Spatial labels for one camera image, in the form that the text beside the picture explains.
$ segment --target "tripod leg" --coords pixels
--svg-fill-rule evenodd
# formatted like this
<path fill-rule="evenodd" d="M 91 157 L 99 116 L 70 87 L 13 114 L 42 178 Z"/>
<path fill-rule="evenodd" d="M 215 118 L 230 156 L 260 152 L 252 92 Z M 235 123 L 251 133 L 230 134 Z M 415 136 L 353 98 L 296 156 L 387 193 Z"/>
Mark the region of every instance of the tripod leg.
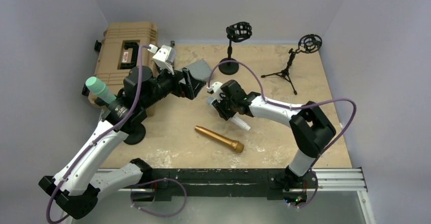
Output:
<path fill-rule="evenodd" d="M 280 75 L 279 75 L 279 73 L 280 73 L 280 72 L 278 72 L 278 73 L 266 74 L 266 75 L 262 75 L 262 76 L 260 76 L 260 77 L 261 77 L 261 78 L 264 78 L 264 77 L 269 77 L 269 76 L 272 76 L 272 75 L 280 76 Z"/>
<path fill-rule="evenodd" d="M 297 95 L 297 94 L 298 94 L 298 92 L 296 92 L 296 89 L 295 89 L 295 87 L 293 86 L 292 79 L 290 79 L 289 75 L 287 75 L 287 78 L 288 78 L 289 80 L 287 80 L 287 79 L 286 79 L 286 80 L 287 80 L 287 81 L 289 81 L 290 85 L 292 86 L 293 93 L 294 93 L 295 95 Z"/>

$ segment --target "cable connector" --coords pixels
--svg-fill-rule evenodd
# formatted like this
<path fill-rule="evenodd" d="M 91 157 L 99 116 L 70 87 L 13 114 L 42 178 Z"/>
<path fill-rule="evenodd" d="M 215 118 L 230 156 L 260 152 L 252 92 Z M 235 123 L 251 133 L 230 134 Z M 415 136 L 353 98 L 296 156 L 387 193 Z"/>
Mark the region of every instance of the cable connector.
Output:
<path fill-rule="evenodd" d="M 147 49 L 149 52 L 155 54 L 157 52 L 157 50 L 159 49 L 157 46 L 150 44 L 149 45 L 151 48 Z"/>

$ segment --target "round stand base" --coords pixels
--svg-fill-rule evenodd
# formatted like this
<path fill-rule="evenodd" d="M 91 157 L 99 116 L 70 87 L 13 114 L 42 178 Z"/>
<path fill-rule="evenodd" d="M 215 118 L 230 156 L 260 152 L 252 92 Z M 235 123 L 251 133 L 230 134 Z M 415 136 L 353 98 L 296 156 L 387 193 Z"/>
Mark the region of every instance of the round stand base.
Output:
<path fill-rule="evenodd" d="M 233 59 L 233 58 L 229 59 L 226 57 L 226 58 L 222 59 L 220 62 L 226 61 L 226 60 L 235 60 L 235 59 Z M 234 75 L 239 70 L 239 64 L 233 63 L 233 62 L 221 64 L 219 66 L 219 70 L 220 70 L 220 72 L 222 72 L 225 75 Z"/>
<path fill-rule="evenodd" d="M 124 142 L 128 145 L 135 145 L 139 144 L 144 138 L 145 134 L 147 133 L 144 125 L 139 124 L 133 133 L 129 134 L 129 136 L 124 140 Z"/>

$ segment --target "table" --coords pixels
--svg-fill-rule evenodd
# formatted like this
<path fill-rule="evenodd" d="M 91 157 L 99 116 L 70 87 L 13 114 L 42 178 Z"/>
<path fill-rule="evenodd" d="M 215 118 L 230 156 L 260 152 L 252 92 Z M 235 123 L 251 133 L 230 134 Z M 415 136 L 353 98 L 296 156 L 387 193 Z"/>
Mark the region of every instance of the table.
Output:
<path fill-rule="evenodd" d="M 260 78 L 283 69 L 289 58 L 289 45 L 235 45 L 232 57 L 246 63 Z M 182 68 L 204 59 L 210 67 L 227 56 L 224 45 L 177 45 L 175 67 Z M 305 104 L 331 99 L 318 53 L 298 54 L 290 69 L 290 77 L 298 95 L 290 84 L 277 77 L 261 79 L 265 95 L 286 103 Z M 253 76 L 244 67 L 232 76 L 218 69 L 212 81 L 227 82 L 235 79 L 249 93 L 259 91 Z M 168 95 L 156 104 L 153 117 L 143 121 L 147 134 L 137 145 L 121 143 L 102 164 L 102 168 L 121 168 L 131 159 L 141 158 L 153 168 L 284 168 L 293 159 L 297 146 L 291 130 L 279 123 L 263 118 L 240 117 L 249 124 L 245 131 L 221 119 L 217 111 L 209 107 L 210 96 L 202 89 L 196 99 L 190 101 Z M 340 132 L 340 123 L 333 104 L 321 107 Z M 239 140 L 245 147 L 235 153 L 194 131 L 203 126 L 228 138 Z M 351 163 L 343 137 L 318 160 L 317 168 L 350 168 Z"/>

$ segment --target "red and white label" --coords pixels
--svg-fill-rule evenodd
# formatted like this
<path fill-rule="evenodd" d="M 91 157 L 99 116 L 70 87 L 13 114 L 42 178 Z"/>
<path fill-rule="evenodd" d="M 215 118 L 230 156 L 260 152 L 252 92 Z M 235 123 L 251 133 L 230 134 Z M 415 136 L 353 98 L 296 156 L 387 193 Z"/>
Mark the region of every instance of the red and white label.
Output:
<path fill-rule="evenodd" d="M 125 52 L 122 54 L 122 61 L 121 61 L 121 63 L 127 63 L 127 58 L 129 58 L 129 52 L 128 52 L 128 51 L 125 51 Z"/>

